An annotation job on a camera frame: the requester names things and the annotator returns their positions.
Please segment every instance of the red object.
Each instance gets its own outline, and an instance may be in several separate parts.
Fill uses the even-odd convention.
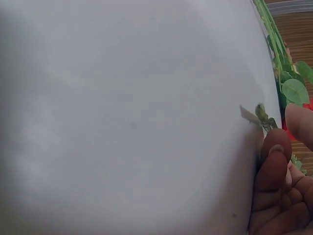
[[[283,121],[283,129],[287,132],[288,136],[289,136],[289,139],[291,139],[292,141],[295,141],[295,137],[293,137],[293,135],[290,133],[290,131],[288,130],[287,128],[287,125],[286,125],[286,121],[284,120]]]
[[[309,104],[303,104],[303,108],[310,109],[310,110],[313,111],[313,99],[310,99],[310,103]],[[283,129],[287,132],[289,138],[292,141],[296,140],[295,137],[293,137],[292,134],[290,133],[290,131],[288,130],[285,120],[283,120]]]

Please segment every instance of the plant stem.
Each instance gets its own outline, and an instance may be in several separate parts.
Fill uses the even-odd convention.
[[[254,3],[255,3],[255,6],[256,6],[256,8],[257,8],[257,10],[261,16],[261,19],[264,21],[264,25],[265,25],[265,27],[268,31],[269,37],[272,41],[275,58],[277,60],[277,68],[278,68],[278,75],[277,76],[278,76],[278,82],[279,82],[279,89],[281,91],[280,72],[283,70],[283,67],[282,67],[282,63],[280,61],[279,53],[278,53],[277,46],[276,46],[275,32],[272,28],[271,21],[267,15],[268,8],[266,7],[264,0],[254,0]]]
[[[275,23],[275,21],[274,21],[273,16],[271,15],[271,13],[270,13],[268,7],[266,6],[264,0],[260,0],[260,4],[262,4],[263,9],[264,9],[264,11],[265,11],[265,13],[266,13],[266,15],[267,15],[269,21],[271,22],[271,26],[272,26],[272,28],[274,29],[274,32],[276,33],[276,35],[277,35],[277,37],[278,37],[278,40],[279,40],[279,42],[280,42],[280,44],[281,44],[281,47],[282,47],[282,49],[284,50],[284,54],[285,54],[285,55],[283,55],[283,56],[284,56],[284,57],[287,57],[288,60],[289,60],[289,62],[290,62],[290,64],[292,65],[292,58],[289,56],[289,54],[288,54],[288,52],[287,52],[287,48],[286,48],[286,46],[285,46],[285,42],[284,42],[284,40],[282,39],[282,36],[281,36],[280,33],[279,33],[279,30],[278,30],[278,28],[277,28],[277,25],[276,25],[276,23]]]

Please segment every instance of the human skin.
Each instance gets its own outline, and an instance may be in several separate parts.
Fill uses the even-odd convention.
[[[285,117],[291,134],[313,151],[313,111],[290,104]],[[254,183],[250,235],[313,234],[313,177],[290,162],[291,154],[287,133],[270,131]]]

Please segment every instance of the wooden surface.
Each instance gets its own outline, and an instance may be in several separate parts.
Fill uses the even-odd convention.
[[[275,17],[277,27],[290,47],[294,61],[304,60],[313,66],[313,12],[294,13]],[[313,85],[307,82],[310,98],[313,98]],[[313,175],[313,153],[302,143],[292,143],[294,153],[298,158],[303,158],[303,169],[308,175]]]

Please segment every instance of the green leaf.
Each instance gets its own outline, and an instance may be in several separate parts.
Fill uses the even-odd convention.
[[[284,51],[283,51],[282,45],[280,44],[279,38],[277,36],[277,33],[275,33],[275,40],[276,40],[276,45],[279,48],[279,52],[280,52],[279,56],[280,56],[280,58],[283,58],[283,60],[285,60]]]
[[[298,81],[300,81],[306,87],[307,85],[305,84],[303,76],[300,74],[297,74],[296,72],[293,72],[293,73],[295,74],[294,78],[297,79]]]
[[[289,105],[289,104],[294,104],[294,103],[291,102],[290,100],[286,99],[286,104]]]
[[[298,73],[301,74],[302,77],[308,79],[308,81],[313,84],[313,70],[311,69],[311,67],[304,61],[298,61],[295,66]]]
[[[286,71],[286,72],[293,72],[292,65],[289,64],[289,63],[282,64],[282,68],[283,68],[283,71]]]
[[[270,36],[269,36],[269,35],[267,36],[267,40],[268,40],[268,46],[269,46],[269,48],[270,48],[272,51],[274,51],[274,48],[273,48],[273,43],[272,43],[272,41],[271,41],[271,39],[270,39]]]
[[[302,162],[296,161],[295,166],[296,166],[299,170],[301,170]]]
[[[296,79],[289,79],[282,85],[285,97],[296,104],[309,104],[309,94],[305,86]]]
[[[293,77],[286,71],[281,71],[280,73],[280,82],[284,83],[289,79],[293,79]]]
[[[286,99],[286,106],[289,104],[296,104],[296,103],[293,103],[292,101]]]

